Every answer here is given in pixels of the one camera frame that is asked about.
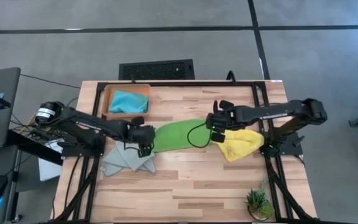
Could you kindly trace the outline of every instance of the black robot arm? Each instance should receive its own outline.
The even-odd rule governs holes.
[[[61,102],[41,104],[35,116],[35,121],[43,128],[54,126],[61,129],[89,146],[95,145],[95,140],[98,139],[95,131],[99,131],[114,140],[137,143],[140,149],[138,150],[139,157],[150,155],[155,137],[152,126],[141,126],[144,124],[144,119],[141,117],[134,118],[131,122],[125,120],[107,121],[64,106]]]
[[[234,106],[232,103],[222,100],[219,107],[221,110],[218,110],[218,102],[215,101],[214,113],[209,113],[206,118],[206,127],[215,132],[212,135],[212,140],[218,142],[224,141],[222,134],[224,130],[237,131],[260,120],[293,116],[283,126],[275,128],[273,138],[294,133],[307,124],[319,125],[327,120],[322,102],[310,98],[258,108]]]

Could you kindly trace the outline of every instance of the potted plant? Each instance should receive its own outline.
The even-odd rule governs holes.
[[[267,200],[267,195],[264,189],[264,185],[267,181],[263,181],[261,188],[252,190],[247,195],[247,209],[252,218],[265,221],[274,214],[274,208],[272,204]]]

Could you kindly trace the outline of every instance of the gray carpet floor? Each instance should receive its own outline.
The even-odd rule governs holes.
[[[358,25],[358,1],[256,0],[260,26]],[[148,26],[250,26],[243,0],[0,0],[0,29]],[[271,79],[288,99],[316,98],[328,121],[300,131],[318,216],[358,223],[358,30],[262,31]],[[120,63],[192,58],[196,79],[262,79],[254,33],[245,31],[103,34],[0,34],[0,68],[80,86],[116,80]],[[14,114],[26,122],[44,101],[64,103],[78,90],[21,77]],[[30,161],[37,177],[37,161]],[[57,179],[21,194],[23,223],[47,220]],[[39,200],[30,198],[36,195]]]

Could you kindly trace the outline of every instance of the yellow cloth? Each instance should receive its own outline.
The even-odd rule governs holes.
[[[251,130],[226,130],[223,143],[216,142],[229,162],[241,159],[264,144],[264,137]]]

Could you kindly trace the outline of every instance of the plant pot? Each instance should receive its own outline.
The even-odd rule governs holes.
[[[247,209],[248,209],[249,215],[251,215],[252,218],[254,218],[254,219],[258,220],[258,221],[266,221],[266,220],[268,219],[268,217],[263,217],[263,216],[261,216],[261,215],[260,215],[259,213],[257,213],[257,212],[251,212],[251,211],[249,210],[249,206],[247,206]]]

